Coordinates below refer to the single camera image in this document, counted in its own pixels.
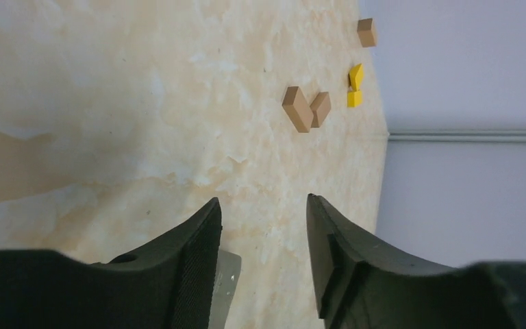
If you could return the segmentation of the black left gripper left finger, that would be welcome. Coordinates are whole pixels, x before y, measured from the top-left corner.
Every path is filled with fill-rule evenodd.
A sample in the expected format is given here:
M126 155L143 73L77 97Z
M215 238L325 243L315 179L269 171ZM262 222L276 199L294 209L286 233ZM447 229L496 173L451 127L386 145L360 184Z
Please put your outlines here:
M221 231L213 198L108 263L0 250L0 328L207 328Z

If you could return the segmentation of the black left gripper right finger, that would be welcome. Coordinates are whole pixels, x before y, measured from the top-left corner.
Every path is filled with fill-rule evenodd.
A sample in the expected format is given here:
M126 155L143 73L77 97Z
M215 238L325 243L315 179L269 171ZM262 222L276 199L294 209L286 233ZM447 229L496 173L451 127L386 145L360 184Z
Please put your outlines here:
M448 267L379 239L307 198L318 316L326 328L526 328L526 261Z

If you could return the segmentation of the grey remote control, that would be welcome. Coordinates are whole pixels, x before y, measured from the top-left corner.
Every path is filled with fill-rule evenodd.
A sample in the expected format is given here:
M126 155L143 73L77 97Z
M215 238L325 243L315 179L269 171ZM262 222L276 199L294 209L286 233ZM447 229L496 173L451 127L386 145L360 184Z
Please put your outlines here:
M239 255L218 251L209 329L224 329L241 272Z

